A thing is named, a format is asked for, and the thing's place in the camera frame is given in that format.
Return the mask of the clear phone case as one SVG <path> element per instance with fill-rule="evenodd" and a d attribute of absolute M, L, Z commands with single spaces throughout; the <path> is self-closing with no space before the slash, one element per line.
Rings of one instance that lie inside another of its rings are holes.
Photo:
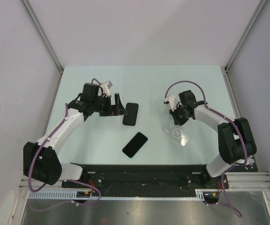
<path fill-rule="evenodd" d="M 172 138 L 176 143 L 185 147 L 191 140 L 191 135 L 181 126 L 175 125 L 174 122 L 169 122 L 164 127 L 165 133 Z"/>

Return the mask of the black smartphone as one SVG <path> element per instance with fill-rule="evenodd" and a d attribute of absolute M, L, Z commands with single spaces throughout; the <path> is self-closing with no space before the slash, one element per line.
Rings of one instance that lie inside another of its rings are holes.
<path fill-rule="evenodd" d="M 129 158 L 133 158 L 142 146 L 148 141 L 148 138 L 141 132 L 136 135 L 126 144 L 122 152 Z"/>

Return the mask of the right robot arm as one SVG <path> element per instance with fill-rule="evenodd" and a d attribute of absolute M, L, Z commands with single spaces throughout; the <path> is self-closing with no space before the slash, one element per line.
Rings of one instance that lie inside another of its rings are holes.
<path fill-rule="evenodd" d="M 248 157 L 257 151 L 255 140 L 246 118 L 232 119 L 210 108 L 205 100 L 197 101 L 192 91 L 179 94 L 180 102 L 173 95 L 166 95 L 164 103 L 170 105 L 169 114 L 177 126 L 189 119 L 198 120 L 218 134 L 219 154 L 207 164 L 207 173 L 202 174 L 201 183 L 212 188 L 218 176 L 233 167 L 246 164 Z"/>

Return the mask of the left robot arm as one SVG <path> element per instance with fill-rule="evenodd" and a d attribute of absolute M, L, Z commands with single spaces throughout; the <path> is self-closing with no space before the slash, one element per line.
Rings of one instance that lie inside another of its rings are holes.
<path fill-rule="evenodd" d="M 71 134 L 93 113 L 101 117 L 124 116 L 127 114 L 118 93 L 111 103 L 110 81 L 86 83 L 83 91 L 70 103 L 65 104 L 65 114 L 56 126 L 36 142 L 27 142 L 23 147 L 23 174 L 28 178 L 31 192 L 39 189 L 32 187 L 32 180 L 45 185 L 54 185 L 60 180 L 72 180 L 78 187 L 88 183 L 88 175 L 81 166 L 63 164 L 58 154 Z"/>

